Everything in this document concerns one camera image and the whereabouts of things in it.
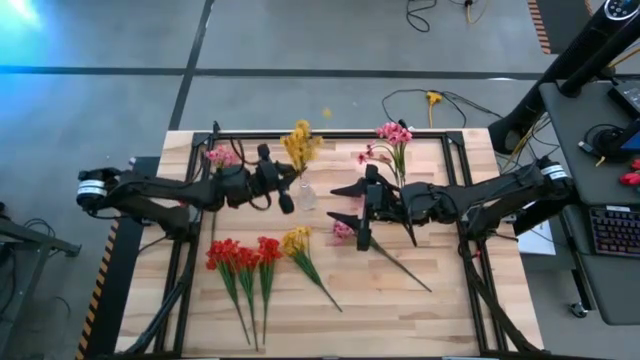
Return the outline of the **white paper sheet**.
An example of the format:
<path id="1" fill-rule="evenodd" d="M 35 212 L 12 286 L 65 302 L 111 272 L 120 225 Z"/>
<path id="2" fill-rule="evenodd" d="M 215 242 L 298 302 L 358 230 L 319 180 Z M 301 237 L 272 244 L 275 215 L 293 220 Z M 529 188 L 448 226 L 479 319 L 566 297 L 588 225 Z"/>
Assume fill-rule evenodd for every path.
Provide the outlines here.
<path id="1" fill-rule="evenodd" d="M 548 221 L 542 222 L 527 232 L 517 235 L 521 254 L 555 256 L 551 227 Z"/>

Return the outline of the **black laptop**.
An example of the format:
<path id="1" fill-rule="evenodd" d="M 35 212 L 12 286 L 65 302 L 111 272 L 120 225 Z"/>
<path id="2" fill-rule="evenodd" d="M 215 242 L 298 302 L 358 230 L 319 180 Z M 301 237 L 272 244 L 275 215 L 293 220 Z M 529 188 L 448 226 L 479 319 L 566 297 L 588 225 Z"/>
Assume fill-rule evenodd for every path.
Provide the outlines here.
<path id="1" fill-rule="evenodd" d="M 640 118 L 640 82 L 617 83 L 607 95 L 631 119 Z"/>

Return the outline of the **black backlit keyboard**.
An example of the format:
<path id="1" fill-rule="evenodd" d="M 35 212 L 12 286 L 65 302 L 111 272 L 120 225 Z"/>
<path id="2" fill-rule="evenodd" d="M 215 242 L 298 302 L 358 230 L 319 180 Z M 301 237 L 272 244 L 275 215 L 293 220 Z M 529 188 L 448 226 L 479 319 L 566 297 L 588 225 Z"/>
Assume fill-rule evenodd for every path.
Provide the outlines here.
<path id="1" fill-rule="evenodd" d="M 640 212 L 592 207 L 588 214 L 597 254 L 640 258 Z"/>

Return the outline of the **yellow power plug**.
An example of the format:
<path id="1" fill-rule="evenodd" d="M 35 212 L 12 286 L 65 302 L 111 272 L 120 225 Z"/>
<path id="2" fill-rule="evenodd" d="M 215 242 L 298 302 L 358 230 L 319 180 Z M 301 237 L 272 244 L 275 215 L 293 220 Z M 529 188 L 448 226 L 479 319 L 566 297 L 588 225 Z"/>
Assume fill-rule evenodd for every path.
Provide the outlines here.
<path id="1" fill-rule="evenodd" d="M 428 91 L 426 93 L 426 99 L 428 101 L 428 124 L 430 128 L 434 127 L 433 109 L 436 104 L 442 100 L 442 94 L 435 91 Z"/>

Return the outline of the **black hazard-striped platform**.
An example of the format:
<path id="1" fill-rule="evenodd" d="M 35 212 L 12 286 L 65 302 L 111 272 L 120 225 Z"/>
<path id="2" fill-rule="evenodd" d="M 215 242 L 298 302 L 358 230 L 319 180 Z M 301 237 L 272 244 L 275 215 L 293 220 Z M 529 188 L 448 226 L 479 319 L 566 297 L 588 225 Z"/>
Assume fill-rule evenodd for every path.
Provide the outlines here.
<path id="1" fill-rule="evenodd" d="M 74 360 L 115 352 L 143 231 L 130 218 L 111 222 Z"/>

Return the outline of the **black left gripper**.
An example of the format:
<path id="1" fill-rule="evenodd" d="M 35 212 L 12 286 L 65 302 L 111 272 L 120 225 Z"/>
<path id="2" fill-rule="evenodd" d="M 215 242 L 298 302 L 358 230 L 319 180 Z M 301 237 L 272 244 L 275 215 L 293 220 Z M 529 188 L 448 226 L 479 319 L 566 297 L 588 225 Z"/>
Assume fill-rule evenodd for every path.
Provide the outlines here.
<path id="1" fill-rule="evenodd" d="M 294 211 L 294 202 L 288 194 L 291 184 L 300 177 L 300 171 L 293 165 L 273 162 L 267 144 L 257 146 L 258 161 L 251 173 L 244 165 L 235 165 L 224 170 L 218 185 L 224 205 L 237 208 L 249 203 L 254 209 L 266 211 L 270 208 L 272 192 L 278 193 L 278 204 L 284 214 Z"/>

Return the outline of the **black tower fan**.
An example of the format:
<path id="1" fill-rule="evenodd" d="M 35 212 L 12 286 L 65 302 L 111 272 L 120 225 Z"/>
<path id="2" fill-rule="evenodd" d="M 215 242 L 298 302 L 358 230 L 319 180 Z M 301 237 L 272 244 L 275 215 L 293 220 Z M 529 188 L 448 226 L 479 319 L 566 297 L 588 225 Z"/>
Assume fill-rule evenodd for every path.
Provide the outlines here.
<path id="1" fill-rule="evenodd" d="M 512 153 L 514 148 L 507 144 L 508 137 L 516 135 L 524 139 L 545 111 L 540 86 L 567 81 L 636 18 L 640 18 L 640 0 L 606 0 L 514 109 L 488 127 L 493 149 L 502 154 Z"/>

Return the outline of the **dark hazard-striped floor mat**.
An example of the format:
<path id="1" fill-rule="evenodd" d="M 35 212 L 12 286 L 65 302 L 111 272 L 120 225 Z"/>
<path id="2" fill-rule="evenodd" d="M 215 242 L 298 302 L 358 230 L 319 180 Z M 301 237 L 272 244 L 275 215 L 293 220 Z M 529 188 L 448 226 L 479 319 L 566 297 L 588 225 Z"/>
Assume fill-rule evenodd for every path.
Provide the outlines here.
<path id="1" fill-rule="evenodd" d="M 544 54 L 561 54 L 593 15 L 590 0 L 527 0 Z"/>

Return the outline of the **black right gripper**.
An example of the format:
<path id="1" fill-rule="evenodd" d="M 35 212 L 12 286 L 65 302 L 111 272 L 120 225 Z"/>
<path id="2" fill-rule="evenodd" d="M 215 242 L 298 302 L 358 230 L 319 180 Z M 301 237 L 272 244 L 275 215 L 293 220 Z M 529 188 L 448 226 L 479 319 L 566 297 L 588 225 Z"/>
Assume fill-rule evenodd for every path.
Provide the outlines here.
<path id="1" fill-rule="evenodd" d="M 375 165 L 368 164 L 364 178 L 355 184 L 332 189 L 331 194 L 358 198 L 364 195 L 362 218 L 357 215 L 342 213 L 328 213 L 335 223 L 333 228 L 339 232 L 356 232 L 356 248 L 358 251 L 368 251 L 373 243 L 370 222 L 381 220 L 401 224 L 409 235 L 414 247 L 417 240 L 412 226 L 412 218 L 408 206 L 401 197 L 401 189 L 384 178 Z"/>

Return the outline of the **clear ribbed glass vase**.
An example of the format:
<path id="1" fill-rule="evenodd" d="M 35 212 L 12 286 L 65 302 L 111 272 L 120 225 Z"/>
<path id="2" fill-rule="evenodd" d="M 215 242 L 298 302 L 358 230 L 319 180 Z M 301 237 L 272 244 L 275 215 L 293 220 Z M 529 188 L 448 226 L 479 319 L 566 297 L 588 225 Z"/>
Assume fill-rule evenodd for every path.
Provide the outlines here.
<path id="1" fill-rule="evenodd" d="M 316 207 L 317 195 L 312 184 L 307 179 L 299 180 L 299 192 L 297 198 L 298 206 L 305 211 L 313 210 Z"/>

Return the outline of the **grey metal side table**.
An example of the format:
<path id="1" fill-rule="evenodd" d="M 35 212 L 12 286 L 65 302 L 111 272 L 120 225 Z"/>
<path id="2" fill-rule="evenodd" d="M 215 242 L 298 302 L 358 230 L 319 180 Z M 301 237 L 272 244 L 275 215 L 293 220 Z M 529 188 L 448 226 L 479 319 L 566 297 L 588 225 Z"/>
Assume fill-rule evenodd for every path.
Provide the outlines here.
<path id="1" fill-rule="evenodd" d="M 0 202 L 0 360 L 6 358 L 49 258 L 61 253 L 76 257 L 80 250 L 58 239 L 43 219 L 14 222 Z"/>

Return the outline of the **red artificial flower stem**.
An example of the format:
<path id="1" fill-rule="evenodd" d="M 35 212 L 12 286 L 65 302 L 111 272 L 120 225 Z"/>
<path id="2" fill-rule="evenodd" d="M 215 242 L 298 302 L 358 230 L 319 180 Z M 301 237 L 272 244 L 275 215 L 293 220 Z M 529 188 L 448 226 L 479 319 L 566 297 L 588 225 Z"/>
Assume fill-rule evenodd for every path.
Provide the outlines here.
<path id="1" fill-rule="evenodd" d="M 254 249 L 249 247 L 240 247 L 236 254 L 238 278 L 247 298 L 251 318 L 251 328 L 254 337 L 254 347 L 256 351 L 259 350 L 259 347 L 255 323 L 254 280 L 259 260 L 260 255 Z"/>
<path id="2" fill-rule="evenodd" d="M 238 290 L 236 285 L 236 254 L 239 250 L 239 242 L 230 238 L 226 240 L 212 240 L 209 250 L 206 252 L 207 261 L 206 269 L 210 271 L 218 271 L 227 293 L 234 305 L 245 339 L 251 344 L 248 330 L 244 321 L 244 317 L 240 308 Z"/>
<path id="3" fill-rule="evenodd" d="M 282 253 L 280 251 L 280 242 L 277 239 L 262 236 L 258 238 L 258 243 L 258 270 L 263 300 L 262 344 L 265 345 L 268 309 L 274 281 L 275 265 L 277 260 L 282 257 Z"/>

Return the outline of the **blue lit screen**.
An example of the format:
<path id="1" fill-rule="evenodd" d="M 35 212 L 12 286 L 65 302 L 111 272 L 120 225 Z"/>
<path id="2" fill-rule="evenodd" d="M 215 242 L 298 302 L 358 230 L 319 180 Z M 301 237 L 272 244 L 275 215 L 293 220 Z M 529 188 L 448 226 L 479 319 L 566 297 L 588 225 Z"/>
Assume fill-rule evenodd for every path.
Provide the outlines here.
<path id="1" fill-rule="evenodd" d="M 640 153 L 640 118 L 630 123 L 622 132 L 620 149 L 625 152 Z"/>

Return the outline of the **grey side desk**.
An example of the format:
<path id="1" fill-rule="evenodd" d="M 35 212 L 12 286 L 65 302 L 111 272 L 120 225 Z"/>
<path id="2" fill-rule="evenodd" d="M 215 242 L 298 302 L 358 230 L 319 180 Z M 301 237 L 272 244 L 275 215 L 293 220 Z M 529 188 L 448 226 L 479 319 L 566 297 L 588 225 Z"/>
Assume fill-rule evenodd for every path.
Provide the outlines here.
<path id="1" fill-rule="evenodd" d="M 561 224 L 574 246 L 577 272 L 585 278 L 579 286 L 581 302 L 597 309 L 608 325 L 640 325 L 640 258 L 597 254 L 588 211 L 592 207 L 615 207 L 640 212 L 640 186 L 627 186 L 619 178 L 632 172 L 640 158 L 611 160 L 583 150 L 604 139 L 606 130 L 625 129 L 633 120 L 607 95 L 607 83 L 583 88 L 577 97 L 567 97 L 554 84 L 540 86 L 542 99 L 575 182 L 577 203 L 566 207 Z"/>

